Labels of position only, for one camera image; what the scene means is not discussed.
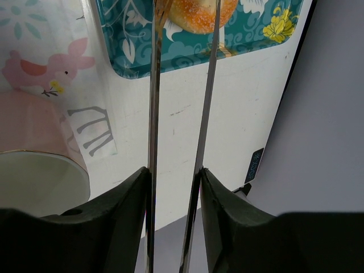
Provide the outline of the sugared donut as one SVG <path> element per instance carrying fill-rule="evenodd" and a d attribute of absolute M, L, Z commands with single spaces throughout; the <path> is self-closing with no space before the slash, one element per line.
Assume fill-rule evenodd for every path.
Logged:
<path fill-rule="evenodd" d="M 234 13 L 238 1 L 220 1 L 219 28 L 223 27 Z M 217 1 L 178 0 L 173 1 L 168 19 L 185 31 L 193 34 L 213 33 Z"/>

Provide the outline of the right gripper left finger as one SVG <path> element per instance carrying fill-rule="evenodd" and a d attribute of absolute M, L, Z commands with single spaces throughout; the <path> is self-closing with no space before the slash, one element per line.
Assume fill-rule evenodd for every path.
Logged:
<path fill-rule="evenodd" d="M 150 112 L 148 127 L 148 170 L 150 185 L 146 200 L 146 265 L 145 272 L 154 271 L 156 177 L 158 162 L 159 93 L 163 28 L 171 9 L 170 1 L 153 2 L 152 52 L 150 67 Z"/>

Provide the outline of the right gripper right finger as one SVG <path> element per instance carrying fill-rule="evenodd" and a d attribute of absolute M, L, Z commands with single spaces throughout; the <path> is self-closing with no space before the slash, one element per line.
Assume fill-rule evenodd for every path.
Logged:
<path fill-rule="evenodd" d="M 191 187 L 191 194 L 189 199 L 189 207 L 187 214 L 187 221 L 185 225 L 183 250 L 181 253 L 181 261 L 179 266 L 179 273 L 189 272 L 189 263 L 192 252 L 193 232 L 195 227 L 195 219 L 198 205 L 198 196 L 200 192 L 201 170 L 203 169 L 203 160 L 206 144 L 206 136 L 208 131 L 208 122 L 210 114 L 210 106 L 212 101 L 212 92 L 214 85 L 214 77 L 216 73 L 217 50 L 220 35 L 220 12 L 221 2 L 216 2 L 216 18 L 214 23 L 212 49 L 210 52 L 208 76 L 205 88 L 205 97 L 201 117 L 200 132 L 198 137 L 197 152 L 195 159 L 195 166 L 193 171 L 193 180 Z"/>

